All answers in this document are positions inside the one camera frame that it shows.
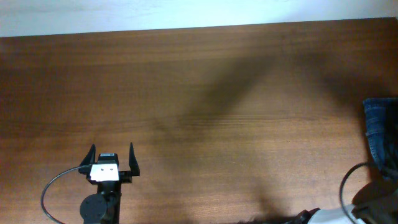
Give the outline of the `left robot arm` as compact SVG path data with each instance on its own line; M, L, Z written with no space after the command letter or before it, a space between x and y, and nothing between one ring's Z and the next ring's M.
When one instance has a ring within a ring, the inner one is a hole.
M129 145L129 170L119 170L116 153L96 155L92 145L78 169L91 185L97 187L95 194L87 196L80 205L80 215L84 223L118 224L121 206L121 186L130 184L133 177L140 176L134 146Z

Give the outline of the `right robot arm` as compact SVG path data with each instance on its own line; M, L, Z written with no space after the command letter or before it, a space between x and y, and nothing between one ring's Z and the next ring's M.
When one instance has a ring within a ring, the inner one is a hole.
M365 185L347 205L348 214L356 223L397 224L397 182L377 180ZM311 211L304 210L289 223L345 224L349 218L342 209Z

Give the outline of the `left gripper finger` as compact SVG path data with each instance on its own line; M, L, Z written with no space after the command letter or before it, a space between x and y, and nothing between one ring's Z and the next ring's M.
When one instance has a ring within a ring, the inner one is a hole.
M132 176L134 177L140 176L140 168L137 159L135 157L133 143L130 143L129 146L129 167Z
M95 162L95 154L96 154L96 146L94 144L92 144L87 155L84 157L84 159L80 163L80 166L87 166L87 165L93 164Z

